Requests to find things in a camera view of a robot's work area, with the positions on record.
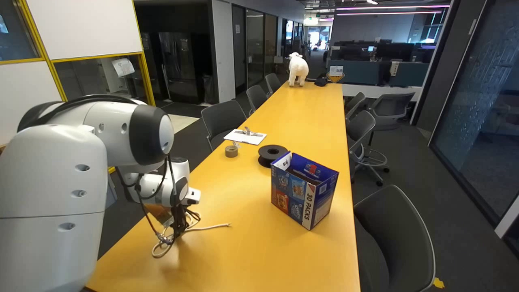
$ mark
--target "black bag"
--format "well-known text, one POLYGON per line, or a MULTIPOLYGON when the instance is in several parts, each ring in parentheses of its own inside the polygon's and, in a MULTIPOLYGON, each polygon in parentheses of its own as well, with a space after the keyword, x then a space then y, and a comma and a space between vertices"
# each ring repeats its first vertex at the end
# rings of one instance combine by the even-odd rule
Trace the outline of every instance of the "black bag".
POLYGON ((328 83, 328 79, 326 79, 325 73, 319 75, 319 77, 317 77, 316 81, 314 82, 315 85, 321 86, 321 87, 325 86, 326 83, 328 83))

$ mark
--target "yellow floor marker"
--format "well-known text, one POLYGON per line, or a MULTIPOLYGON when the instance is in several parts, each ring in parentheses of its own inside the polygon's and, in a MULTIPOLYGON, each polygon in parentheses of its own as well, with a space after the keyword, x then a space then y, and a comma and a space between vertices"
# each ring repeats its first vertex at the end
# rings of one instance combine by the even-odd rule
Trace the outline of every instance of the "yellow floor marker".
POLYGON ((432 283, 436 288, 439 288, 439 289, 443 289, 445 288, 445 285, 443 284, 442 281, 440 281, 440 279, 438 278, 434 278, 434 282, 432 283))

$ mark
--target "pink light strip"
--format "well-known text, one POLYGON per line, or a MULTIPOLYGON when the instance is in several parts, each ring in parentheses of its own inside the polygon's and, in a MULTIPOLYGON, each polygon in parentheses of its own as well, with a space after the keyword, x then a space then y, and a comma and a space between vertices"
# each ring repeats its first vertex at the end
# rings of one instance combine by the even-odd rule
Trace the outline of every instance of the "pink light strip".
POLYGON ((442 11, 373 12, 373 13, 338 13, 337 16, 343 16, 343 15, 432 14, 432 13, 442 13, 442 11))
POLYGON ((335 10, 447 8, 450 5, 342 7, 335 10))

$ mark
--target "chair backrest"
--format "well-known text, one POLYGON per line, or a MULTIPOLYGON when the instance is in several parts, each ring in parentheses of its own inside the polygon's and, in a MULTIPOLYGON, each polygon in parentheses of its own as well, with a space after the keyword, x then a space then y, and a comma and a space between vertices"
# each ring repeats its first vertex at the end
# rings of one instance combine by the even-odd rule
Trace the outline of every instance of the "chair backrest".
POLYGON ((375 118, 368 112, 362 111, 356 115, 351 122, 346 126, 346 134, 352 140, 353 145, 348 143, 348 148, 353 151, 362 138, 364 138, 375 127, 375 118))
POLYGON ((203 109, 201 113, 209 139, 227 130, 238 128, 247 119, 236 100, 212 105, 203 109))
POLYGON ((407 105, 415 95, 414 92, 408 94, 383 94, 371 108, 377 116, 387 118, 400 118, 407 114, 407 105))
POLYGON ((260 106, 267 101, 267 95, 261 88, 259 84, 252 86, 247 89, 247 97, 249 98, 249 102, 251 104, 251 108, 255 111, 260 106))
POLYGON ((353 212, 384 255, 387 291, 419 292, 432 285, 436 263, 431 237, 402 190, 389 185, 357 203, 353 212))
POLYGON ((281 87, 281 83, 279 82, 278 77, 274 73, 270 73, 265 76, 265 80, 267 81, 268 90, 271 94, 275 93, 276 90, 281 87))
POLYGON ((365 99, 366 96, 362 92, 359 92, 348 103, 346 103, 346 119, 350 119, 351 115, 353 115, 353 113, 365 99))

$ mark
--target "white plush sheep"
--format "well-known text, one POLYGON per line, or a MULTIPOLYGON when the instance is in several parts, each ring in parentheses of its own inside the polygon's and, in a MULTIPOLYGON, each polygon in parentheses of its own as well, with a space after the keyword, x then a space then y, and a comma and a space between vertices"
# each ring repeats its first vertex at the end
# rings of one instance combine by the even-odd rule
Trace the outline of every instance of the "white plush sheep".
POLYGON ((296 52, 291 53, 289 58, 289 86, 294 86, 296 76, 299 76, 299 86, 303 86, 305 84, 306 75, 308 75, 308 64, 303 59, 303 55, 300 55, 296 52))

